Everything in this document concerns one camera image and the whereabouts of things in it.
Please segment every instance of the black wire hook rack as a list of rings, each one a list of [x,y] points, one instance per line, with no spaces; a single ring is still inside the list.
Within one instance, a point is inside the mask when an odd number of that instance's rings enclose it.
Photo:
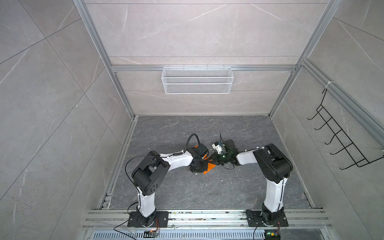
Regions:
[[[378,158],[378,159],[375,159],[375,160],[373,160],[373,161],[369,161],[365,156],[364,156],[364,154],[360,151],[360,149],[355,145],[355,143],[350,139],[350,137],[344,132],[344,130],[342,129],[342,127],[339,125],[339,123],[332,117],[332,115],[327,111],[327,109],[323,106],[323,101],[324,101],[324,97],[325,97],[325,94],[327,93],[327,89],[325,88],[324,90],[323,90],[323,92],[322,92],[322,94],[324,94],[323,95],[323,99],[321,100],[321,103],[320,103],[320,105],[316,108],[316,114],[312,117],[312,118],[307,118],[308,120],[312,120],[314,117],[316,117],[317,115],[319,115],[323,120],[324,120],[324,124],[320,127],[320,128],[318,128],[318,129],[316,129],[315,128],[315,130],[320,130],[320,129],[322,129],[322,127],[324,127],[325,125],[327,125],[328,127],[329,127],[329,129],[332,131],[332,133],[333,133],[333,136],[332,136],[332,138],[331,138],[331,140],[329,141],[329,143],[326,143],[325,142],[325,144],[326,145],[329,145],[332,141],[333,141],[333,139],[336,137],[336,139],[340,142],[340,144],[343,146],[343,148],[342,149],[340,149],[339,151],[337,151],[336,153],[331,153],[330,152],[330,154],[331,155],[335,155],[335,154],[338,154],[339,152],[341,152],[341,151],[343,151],[343,150],[345,150],[347,153],[348,153],[348,155],[351,157],[351,159],[353,160],[353,164],[352,165],[349,165],[348,167],[345,167],[345,168],[341,168],[341,167],[339,167],[341,170],[344,170],[344,169],[347,169],[347,168],[350,168],[350,167],[352,167],[352,166],[354,166],[354,165],[356,165],[356,166],[358,166],[358,167],[362,167],[362,166],[365,166],[365,165],[367,165],[367,164],[371,164],[371,163],[373,163],[373,162],[375,162],[375,161],[377,161],[377,160],[380,160],[380,159],[382,159],[382,158],[384,158],[384,155],[382,156],[382,157],[380,157],[380,158]],[[321,115],[321,113],[320,113],[320,111],[321,110],[325,110],[326,112],[327,112],[327,114],[330,116],[330,118],[328,119],[328,120],[325,120],[325,118],[324,118],[324,116],[323,115]],[[332,128],[331,128],[331,126],[328,124],[329,123],[329,121],[331,121],[331,120],[333,120],[333,122],[335,122],[336,123],[336,125],[340,128],[340,130],[339,131],[334,131]],[[342,142],[341,142],[341,140],[340,140],[340,138],[338,137],[338,134],[339,133],[344,133],[345,134],[345,136],[347,136],[347,138],[349,139],[349,141],[351,142],[350,144],[348,144],[348,145],[344,145]],[[351,153],[348,151],[348,149],[347,149],[347,147],[349,147],[349,146],[354,146],[358,151],[359,151],[359,153],[361,154],[361,156],[362,156],[362,159],[361,160],[359,160],[359,161],[356,161],[353,157],[352,157],[352,155],[351,155]]]

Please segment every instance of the orange object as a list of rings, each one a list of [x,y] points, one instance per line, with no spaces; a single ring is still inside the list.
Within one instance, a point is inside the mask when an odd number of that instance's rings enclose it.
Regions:
[[[207,172],[211,171],[214,167],[216,167],[215,164],[208,163],[208,169],[204,172],[204,174],[206,174]]]

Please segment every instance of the wire mesh basket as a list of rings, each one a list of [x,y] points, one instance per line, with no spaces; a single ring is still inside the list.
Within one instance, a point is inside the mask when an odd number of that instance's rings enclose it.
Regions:
[[[167,67],[161,75],[166,94],[229,93],[230,67]]]

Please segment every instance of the white zip tie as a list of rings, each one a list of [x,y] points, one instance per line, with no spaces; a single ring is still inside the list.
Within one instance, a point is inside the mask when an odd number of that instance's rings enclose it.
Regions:
[[[336,82],[328,81],[327,85],[325,85],[325,88],[327,88],[330,83],[336,83]]]

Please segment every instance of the wall tile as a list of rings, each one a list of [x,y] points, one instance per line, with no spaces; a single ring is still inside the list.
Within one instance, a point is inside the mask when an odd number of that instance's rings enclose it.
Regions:
[[[138,115],[267,115],[280,91],[232,91],[229,94],[165,94],[126,91]]]
[[[0,201],[4,239],[50,237],[106,128],[84,95]]]
[[[319,116],[313,120],[307,119],[316,114],[316,108],[323,98],[321,93],[323,89],[323,86],[308,72],[303,71],[295,80],[286,99],[313,139],[332,174],[336,177],[338,184],[340,184],[371,236],[374,239],[380,239],[383,231],[380,219],[384,217],[384,211],[377,211],[377,209],[384,209],[384,203],[381,200],[384,198],[384,186],[381,184],[384,182],[384,176],[376,169],[384,168],[384,159],[361,168],[354,166],[346,170],[339,169],[339,167],[344,168],[351,165],[353,163],[352,159],[346,151],[331,155],[330,153],[342,149],[341,144],[337,139],[333,139],[330,145],[324,144],[331,140],[331,130],[327,126],[318,131],[314,130],[315,127],[319,128],[324,124]],[[367,159],[372,161],[382,157],[382,146],[330,93],[325,95],[323,105]],[[336,124],[333,124],[332,127],[334,130],[340,130],[340,127]],[[350,143],[345,134],[339,133],[338,137],[342,141],[347,140],[344,142],[345,145]],[[348,149],[357,161],[363,159],[363,156],[355,147],[351,146]]]
[[[85,0],[86,3],[173,3],[173,4],[218,4],[218,3],[265,3],[265,0]],[[328,0],[270,0],[268,3],[327,3]]]
[[[120,96],[106,69],[101,72],[85,94],[108,124],[120,102]]]
[[[0,196],[82,95],[46,40],[0,64]]]
[[[384,39],[384,1],[344,0],[335,18]]]
[[[273,121],[316,207],[324,208],[340,240],[371,239],[316,145],[287,101]]]
[[[113,65],[137,64],[293,64],[299,56],[274,57],[109,57]]]
[[[47,37],[80,18],[72,0],[20,0]]]
[[[76,230],[77,232],[82,231],[80,228],[85,220],[84,215],[90,209],[97,208],[103,193],[103,186],[106,185],[119,149],[119,142],[111,130],[107,128],[84,173],[81,175],[51,239],[76,239]]]
[[[47,39],[86,92],[103,70],[104,64],[83,21],[79,20]]]
[[[310,59],[384,125],[384,41],[332,19]]]
[[[125,109],[123,102],[120,101],[111,121],[108,124],[108,127],[111,129],[120,144],[124,141],[125,133],[130,122],[131,119],[129,118],[127,110]]]
[[[298,56],[326,4],[87,6],[110,56]]]
[[[161,71],[118,72],[126,91],[164,91]],[[234,71],[231,91],[281,90],[289,71]]]
[[[17,0],[0,2],[0,63],[44,38]]]

